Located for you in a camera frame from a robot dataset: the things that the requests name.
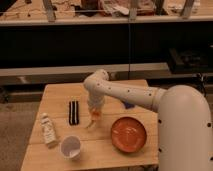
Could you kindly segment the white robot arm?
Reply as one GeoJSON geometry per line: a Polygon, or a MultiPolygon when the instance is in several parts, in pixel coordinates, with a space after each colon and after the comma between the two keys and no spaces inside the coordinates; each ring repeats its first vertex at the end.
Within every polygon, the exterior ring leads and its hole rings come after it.
{"type": "Polygon", "coordinates": [[[83,85],[91,110],[102,107],[108,95],[158,114],[158,171],[213,171],[213,115],[195,88],[115,83],[103,69],[89,75],[83,85]]]}

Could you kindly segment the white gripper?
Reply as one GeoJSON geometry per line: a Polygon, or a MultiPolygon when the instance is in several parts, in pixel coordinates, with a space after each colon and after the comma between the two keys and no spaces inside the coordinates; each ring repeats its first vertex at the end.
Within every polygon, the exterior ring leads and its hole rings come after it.
{"type": "Polygon", "coordinates": [[[104,95],[100,93],[89,93],[88,95],[88,108],[91,117],[95,117],[95,110],[101,110],[105,103],[104,95]]]}

